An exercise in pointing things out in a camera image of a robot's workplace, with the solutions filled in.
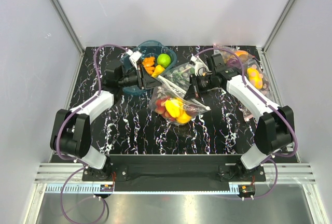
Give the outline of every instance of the shiny floor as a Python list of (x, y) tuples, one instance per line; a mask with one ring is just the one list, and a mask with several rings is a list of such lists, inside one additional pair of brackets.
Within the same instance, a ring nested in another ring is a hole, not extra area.
[[(267, 191), (258, 185), (256, 195)], [(64, 195), (64, 208), (70, 209), (86, 194)], [(254, 201), (225, 200), (215, 195), (111, 195), (99, 223), (313, 223), (303, 189), (300, 186), (277, 185), (266, 198)], [(68, 212), (80, 223), (91, 223), (102, 211), (102, 203), (90, 199)], [(39, 224), (67, 223), (61, 215), (59, 194), (46, 194)]]

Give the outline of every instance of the green fruit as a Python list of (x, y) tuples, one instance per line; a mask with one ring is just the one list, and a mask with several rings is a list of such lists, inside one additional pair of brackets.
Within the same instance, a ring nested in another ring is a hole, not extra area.
[(168, 54), (160, 54), (157, 58), (158, 65), (167, 68), (171, 64), (171, 58)]

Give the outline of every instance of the marble tabletop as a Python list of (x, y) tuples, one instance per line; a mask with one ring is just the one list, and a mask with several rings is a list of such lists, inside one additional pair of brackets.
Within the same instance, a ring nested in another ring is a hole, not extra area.
[[(211, 46), (172, 46), (177, 63), (189, 61), (192, 54)], [(258, 57), (255, 46), (239, 46)], [(87, 47), (75, 84), (70, 107), (75, 107), (98, 89), (93, 68), (96, 47)], [(201, 58), (212, 55), (206, 52)], [(123, 51), (109, 47), (100, 52), (101, 74), (108, 62), (120, 59)], [(92, 143), (105, 154), (223, 154), (244, 153), (253, 144), (254, 120), (245, 122), (239, 101), (223, 90), (211, 91), (203, 100), (211, 108), (186, 125), (166, 122), (147, 108), (152, 91), (140, 96), (124, 94), (120, 101), (102, 113), (91, 125)]]

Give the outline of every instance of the white backdrop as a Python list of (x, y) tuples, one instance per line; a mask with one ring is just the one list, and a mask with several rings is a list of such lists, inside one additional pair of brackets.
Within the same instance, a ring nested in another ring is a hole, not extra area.
[(263, 45), (287, 0), (60, 0), (84, 46)]
[(332, 0), (297, 0), (268, 50), (284, 104), (295, 114), (303, 162), (309, 162), (332, 220)]
[(0, 223), (23, 223), (79, 53), (50, 0), (0, 0)]

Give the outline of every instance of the blue bowl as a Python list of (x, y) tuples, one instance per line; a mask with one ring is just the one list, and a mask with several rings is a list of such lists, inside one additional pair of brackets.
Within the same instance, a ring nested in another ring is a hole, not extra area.
[[(142, 53), (141, 59), (144, 60), (146, 57), (155, 57), (157, 59), (158, 55), (164, 53), (168, 54), (171, 58), (171, 64), (161, 73), (163, 75), (168, 70), (170, 70), (177, 62), (176, 54), (173, 50), (167, 48), (163, 44), (158, 41), (145, 41), (144, 43), (138, 45), (136, 48), (133, 49), (133, 52), (139, 51)], [(129, 60), (129, 55), (124, 55), (120, 61), (123, 63), (126, 72), (130, 70), (133, 66)], [(146, 90), (142, 90), (138, 88), (138, 86), (126, 87), (123, 89), (124, 93), (132, 94), (132, 95), (141, 95), (142, 93), (146, 92)]]

